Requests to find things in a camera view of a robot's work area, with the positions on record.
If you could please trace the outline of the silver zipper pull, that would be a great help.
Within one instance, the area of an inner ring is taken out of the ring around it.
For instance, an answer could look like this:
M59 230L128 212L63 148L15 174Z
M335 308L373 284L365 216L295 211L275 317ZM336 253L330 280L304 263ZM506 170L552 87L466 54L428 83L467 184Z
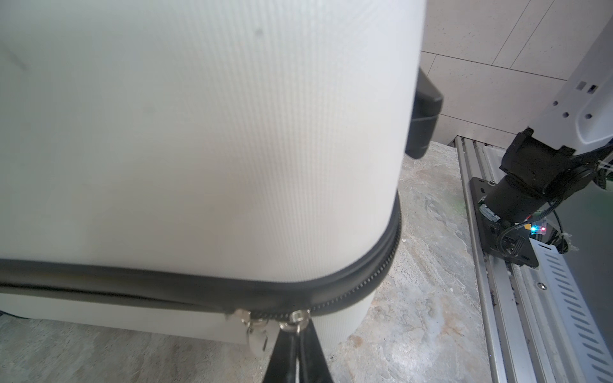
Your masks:
M250 311L237 309L233 313L246 328L247 345L256 357L264 357L268 351L268 320L254 319Z
M311 312L309 310L299 310L292 312L286 322L280 322L279 328L290 334L300 334L308 328L311 323Z

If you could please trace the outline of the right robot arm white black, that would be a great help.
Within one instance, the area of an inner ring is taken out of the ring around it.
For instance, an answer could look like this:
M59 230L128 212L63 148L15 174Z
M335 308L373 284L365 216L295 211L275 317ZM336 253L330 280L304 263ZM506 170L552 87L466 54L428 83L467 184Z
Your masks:
M522 225L584 188L612 151L612 25L608 23L549 107L504 154L504 177L480 204L492 222Z

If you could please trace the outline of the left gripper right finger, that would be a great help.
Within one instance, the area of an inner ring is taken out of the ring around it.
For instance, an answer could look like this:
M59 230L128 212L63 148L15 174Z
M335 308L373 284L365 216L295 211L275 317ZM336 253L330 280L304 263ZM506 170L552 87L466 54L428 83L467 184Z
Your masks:
M299 382L333 383L314 322L299 332Z

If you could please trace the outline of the white hard-shell suitcase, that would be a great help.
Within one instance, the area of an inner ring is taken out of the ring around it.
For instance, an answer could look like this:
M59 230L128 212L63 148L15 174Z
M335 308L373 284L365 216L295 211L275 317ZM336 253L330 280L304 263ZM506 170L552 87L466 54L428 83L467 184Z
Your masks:
M4 1L1 310L247 344L367 316L423 1Z

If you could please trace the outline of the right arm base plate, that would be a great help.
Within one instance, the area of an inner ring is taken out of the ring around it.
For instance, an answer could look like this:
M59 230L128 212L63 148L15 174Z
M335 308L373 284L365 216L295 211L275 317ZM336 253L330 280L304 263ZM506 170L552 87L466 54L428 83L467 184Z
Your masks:
M481 211L485 197L494 188L494 185L495 183L478 177L473 177L469 181L469 190L476 211L482 250L518 266L537 268L539 261L530 242L529 230L525 228L514 229L504 237L501 245L503 251L499 249L497 245L498 237L505 229L510 228L511 224L504 220L493 222Z

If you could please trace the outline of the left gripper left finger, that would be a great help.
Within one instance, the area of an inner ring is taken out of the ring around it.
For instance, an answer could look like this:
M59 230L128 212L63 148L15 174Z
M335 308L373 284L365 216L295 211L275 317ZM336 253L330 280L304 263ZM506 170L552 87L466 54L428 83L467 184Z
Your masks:
M263 377L263 383L295 383L298 354L298 335L281 330Z

